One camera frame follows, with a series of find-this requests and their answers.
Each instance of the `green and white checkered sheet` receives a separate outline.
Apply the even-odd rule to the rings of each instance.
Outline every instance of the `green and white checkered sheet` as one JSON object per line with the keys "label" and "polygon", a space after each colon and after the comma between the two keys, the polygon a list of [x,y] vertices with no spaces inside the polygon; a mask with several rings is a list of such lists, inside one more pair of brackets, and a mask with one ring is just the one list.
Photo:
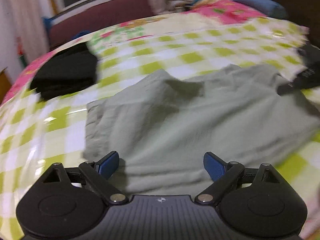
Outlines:
{"label": "green and white checkered sheet", "polygon": [[[0,237],[16,240],[22,236],[15,207],[52,163],[74,167],[84,161],[87,103],[112,96],[160,68],[186,79],[229,64],[249,67],[265,62],[292,79],[304,68],[295,49],[304,39],[295,24],[257,18],[242,25],[132,41],[110,43],[101,37],[98,42],[89,42],[100,58],[97,84],[47,102],[39,102],[39,95],[29,91],[27,84],[0,108]],[[305,94],[320,101],[317,90]],[[319,152],[320,133],[279,166],[303,198],[319,185]]]}

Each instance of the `white logo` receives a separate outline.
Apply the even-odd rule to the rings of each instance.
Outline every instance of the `white logo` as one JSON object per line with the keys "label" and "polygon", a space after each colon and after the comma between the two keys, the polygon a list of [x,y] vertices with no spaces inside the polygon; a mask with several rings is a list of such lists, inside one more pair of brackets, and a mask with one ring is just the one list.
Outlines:
{"label": "white logo", "polygon": [[158,198],[157,201],[159,201],[160,203],[166,201],[166,199],[164,197]]}

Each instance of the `silver screw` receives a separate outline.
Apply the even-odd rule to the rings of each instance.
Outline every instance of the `silver screw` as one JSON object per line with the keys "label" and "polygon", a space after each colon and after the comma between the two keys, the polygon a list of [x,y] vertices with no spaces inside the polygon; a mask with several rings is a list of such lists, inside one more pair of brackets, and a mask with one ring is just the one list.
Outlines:
{"label": "silver screw", "polygon": [[125,195],[117,193],[117,194],[113,194],[110,197],[110,200],[113,202],[121,202],[125,200]]}
{"label": "silver screw", "polygon": [[213,200],[213,196],[209,194],[201,194],[198,196],[198,200],[200,200],[201,202],[210,202]]}

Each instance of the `ribbed black surface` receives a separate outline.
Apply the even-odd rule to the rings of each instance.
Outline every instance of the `ribbed black surface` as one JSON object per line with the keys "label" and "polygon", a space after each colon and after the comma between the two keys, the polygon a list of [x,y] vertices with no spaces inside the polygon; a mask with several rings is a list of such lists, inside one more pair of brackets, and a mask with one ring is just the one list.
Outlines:
{"label": "ribbed black surface", "polygon": [[96,228],[76,239],[234,240],[237,236],[214,208],[196,205],[186,195],[135,196],[127,205],[111,207]]}

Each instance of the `gray garment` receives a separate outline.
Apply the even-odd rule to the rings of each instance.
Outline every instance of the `gray garment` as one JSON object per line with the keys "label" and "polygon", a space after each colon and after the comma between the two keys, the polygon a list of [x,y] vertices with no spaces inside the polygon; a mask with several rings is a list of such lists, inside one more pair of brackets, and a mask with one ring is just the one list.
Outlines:
{"label": "gray garment", "polygon": [[112,150],[122,161],[109,180],[130,194],[193,197],[212,181],[203,155],[247,167],[282,161],[319,128],[319,112],[270,65],[180,81],[158,70],[113,97],[88,104],[84,157]]}

